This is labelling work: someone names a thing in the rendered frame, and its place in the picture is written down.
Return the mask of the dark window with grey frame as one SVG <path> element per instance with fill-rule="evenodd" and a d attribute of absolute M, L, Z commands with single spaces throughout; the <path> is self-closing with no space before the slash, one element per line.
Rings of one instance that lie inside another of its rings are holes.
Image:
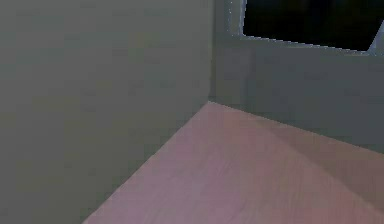
<path fill-rule="evenodd" d="M 240 0 L 238 12 L 245 37 L 384 55 L 384 0 Z"/>

